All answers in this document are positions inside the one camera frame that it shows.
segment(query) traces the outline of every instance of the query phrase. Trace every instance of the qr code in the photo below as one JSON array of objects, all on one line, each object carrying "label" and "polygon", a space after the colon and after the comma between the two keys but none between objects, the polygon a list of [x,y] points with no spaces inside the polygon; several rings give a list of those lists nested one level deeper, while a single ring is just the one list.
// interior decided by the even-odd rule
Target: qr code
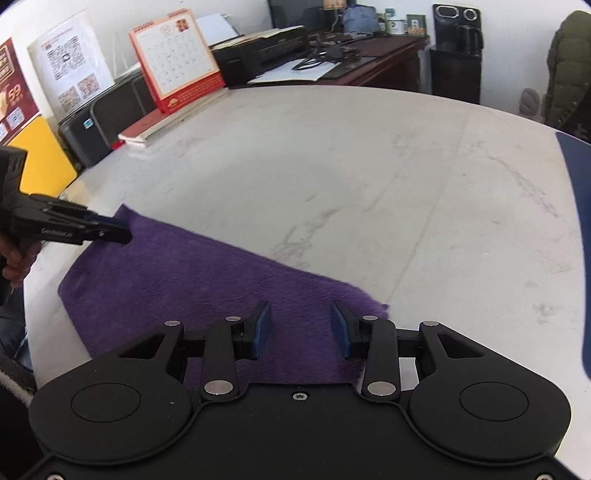
[{"label": "qr code", "polygon": [[78,95],[76,87],[74,86],[68,88],[57,99],[60,101],[61,107],[64,109],[65,113],[70,113],[82,102],[82,99],[80,98],[80,95]]},{"label": "qr code", "polygon": [[85,79],[78,82],[78,88],[82,92],[84,98],[88,98],[93,93],[100,90],[99,81],[96,79],[95,74],[88,75]]},{"label": "qr code", "polygon": [[8,128],[4,125],[4,122],[0,122],[0,141],[4,140],[8,135]]},{"label": "qr code", "polygon": [[59,80],[85,62],[78,37],[72,37],[63,45],[47,52],[53,75]]},{"label": "qr code", "polygon": [[14,130],[21,123],[23,123],[25,121],[25,116],[22,114],[21,108],[17,106],[11,113],[7,115],[6,121],[8,122],[10,130]]}]

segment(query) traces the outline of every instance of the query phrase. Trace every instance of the black printer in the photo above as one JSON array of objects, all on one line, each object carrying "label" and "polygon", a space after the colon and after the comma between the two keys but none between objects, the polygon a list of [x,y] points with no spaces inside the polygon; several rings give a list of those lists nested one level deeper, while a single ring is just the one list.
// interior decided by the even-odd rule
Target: black printer
[{"label": "black printer", "polygon": [[305,27],[288,27],[229,40],[212,48],[226,86],[253,78],[310,53]]}]

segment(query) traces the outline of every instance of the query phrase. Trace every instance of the poster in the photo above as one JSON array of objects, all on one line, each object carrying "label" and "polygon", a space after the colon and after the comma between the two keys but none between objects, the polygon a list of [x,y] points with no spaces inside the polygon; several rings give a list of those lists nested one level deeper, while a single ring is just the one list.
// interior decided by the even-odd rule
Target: poster
[{"label": "poster", "polygon": [[114,85],[85,12],[39,37],[28,50],[58,121]]},{"label": "poster", "polygon": [[16,137],[38,113],[9,38],[0,46],[0,145]]}]

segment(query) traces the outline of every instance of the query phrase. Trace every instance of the green jacket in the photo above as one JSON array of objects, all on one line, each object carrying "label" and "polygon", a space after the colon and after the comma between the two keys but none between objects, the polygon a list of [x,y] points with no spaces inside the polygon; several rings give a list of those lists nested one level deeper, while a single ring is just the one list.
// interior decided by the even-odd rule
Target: green jacket
[{"label": "green jacket", "polygon": [[546,125],[560,128],[591,85],[591,14],[576,11],[562,22],[548,52],[548,69],[543,113]]}]

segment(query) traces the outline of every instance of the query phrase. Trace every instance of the black kettle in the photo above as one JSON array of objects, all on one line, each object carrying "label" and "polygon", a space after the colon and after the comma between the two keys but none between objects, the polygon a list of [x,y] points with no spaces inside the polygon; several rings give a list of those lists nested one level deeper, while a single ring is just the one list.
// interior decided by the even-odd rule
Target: black kettle
[{"label": "black kettle", "polygon": [[484,48],[482,30],[471,25],[457,26],[457,50],[461,53],[480,53]]}]

